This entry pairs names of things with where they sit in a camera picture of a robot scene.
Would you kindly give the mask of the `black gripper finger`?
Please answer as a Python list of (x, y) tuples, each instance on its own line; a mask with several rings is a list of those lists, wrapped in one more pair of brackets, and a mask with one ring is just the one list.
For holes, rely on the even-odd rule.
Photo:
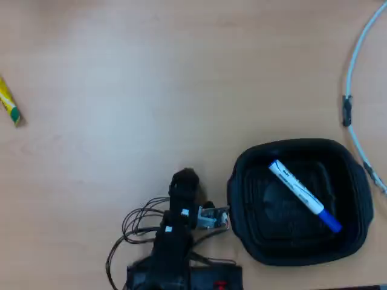
[(197, 187), (195, 202), (202, 208), (215, 208), (215, 205), (207, 197), (207, 193), (202, 184), (199, 184)]
[(176, 172), (171, 180), (170, 188), (184, 188), (189, 190), (196, 190), (199, 186), (200, 179), (193, 168), (184, 168)]

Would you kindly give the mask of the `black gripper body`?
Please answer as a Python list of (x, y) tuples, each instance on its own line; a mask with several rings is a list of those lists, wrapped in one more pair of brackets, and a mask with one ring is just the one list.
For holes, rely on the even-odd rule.
[(185, 185), (171, 185), (169, 188), (169, 216), (172, 223), (196, 227), (199, 205), (196, 191)]

